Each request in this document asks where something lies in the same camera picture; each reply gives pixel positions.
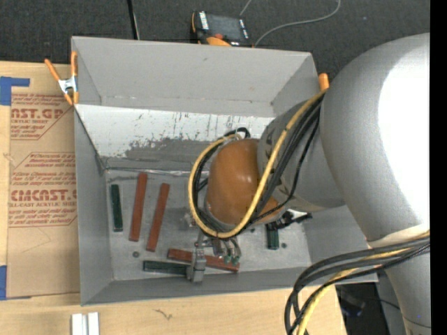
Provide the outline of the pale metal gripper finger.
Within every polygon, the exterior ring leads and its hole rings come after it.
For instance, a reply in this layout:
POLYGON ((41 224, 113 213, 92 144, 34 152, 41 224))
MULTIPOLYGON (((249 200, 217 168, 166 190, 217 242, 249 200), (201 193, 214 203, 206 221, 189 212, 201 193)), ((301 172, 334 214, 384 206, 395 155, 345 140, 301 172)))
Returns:
POLYGON ((197 241, 194 251, 194 267, 206 267, 205 247, 203 241, 197 241))
POLYGON ((201 283, 205 274, 204 266, 189 265, 186 267, 186 277, 192 283, 201 283))

